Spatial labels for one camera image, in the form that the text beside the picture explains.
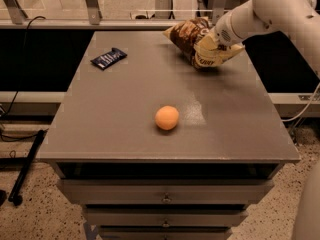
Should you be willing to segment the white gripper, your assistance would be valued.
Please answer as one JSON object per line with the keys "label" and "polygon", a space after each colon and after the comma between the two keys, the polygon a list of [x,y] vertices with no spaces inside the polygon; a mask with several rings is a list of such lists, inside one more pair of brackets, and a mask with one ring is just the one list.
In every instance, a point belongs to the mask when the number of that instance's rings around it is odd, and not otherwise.
{"label": "white gripper", "polygon": [[201,57],[214,59],[220,43],[231,46],[245,39],[244,26],[244,15],[240,11],[229,11],[217,21],[214,31],[209,31],[194,45],[194,49]]}

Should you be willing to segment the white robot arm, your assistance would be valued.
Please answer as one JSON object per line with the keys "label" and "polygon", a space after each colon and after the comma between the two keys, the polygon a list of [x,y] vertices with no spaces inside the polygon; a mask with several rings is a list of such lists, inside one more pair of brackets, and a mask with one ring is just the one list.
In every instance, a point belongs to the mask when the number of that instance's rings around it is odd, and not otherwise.
{"label": "white robot arm", "polygon": [[[222,46],[275,31],[288,37],[314,72],[320,71],[320,15],[314,0],[249,0],[220,17],[195,45],[196,54],[219,65],[232,56]],[[320,240],[320,161],[305,182],[292,240]]]}

